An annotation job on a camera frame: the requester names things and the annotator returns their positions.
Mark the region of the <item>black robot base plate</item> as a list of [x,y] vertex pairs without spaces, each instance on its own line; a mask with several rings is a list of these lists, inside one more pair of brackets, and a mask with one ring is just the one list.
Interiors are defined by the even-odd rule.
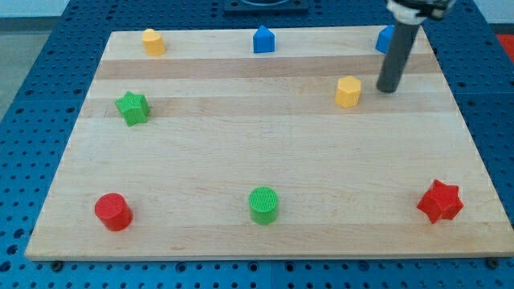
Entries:
[[224,14],[308,12],[309,0],[225,0]]

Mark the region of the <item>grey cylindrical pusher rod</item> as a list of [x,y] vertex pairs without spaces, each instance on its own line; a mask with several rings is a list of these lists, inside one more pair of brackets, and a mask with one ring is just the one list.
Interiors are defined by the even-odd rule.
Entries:
[[397,21],[394,33],[377,80],[377,89],[384,93],[397,91],[406,62],[410,57],[420,25],[406,25]]

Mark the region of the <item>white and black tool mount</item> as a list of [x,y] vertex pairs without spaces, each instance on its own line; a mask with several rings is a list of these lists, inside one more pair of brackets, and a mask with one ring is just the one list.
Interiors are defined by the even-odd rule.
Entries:
[[440,21],[455,5],[456,0],[387,0],[386,9],[406,25],[420,25],[425,19]]

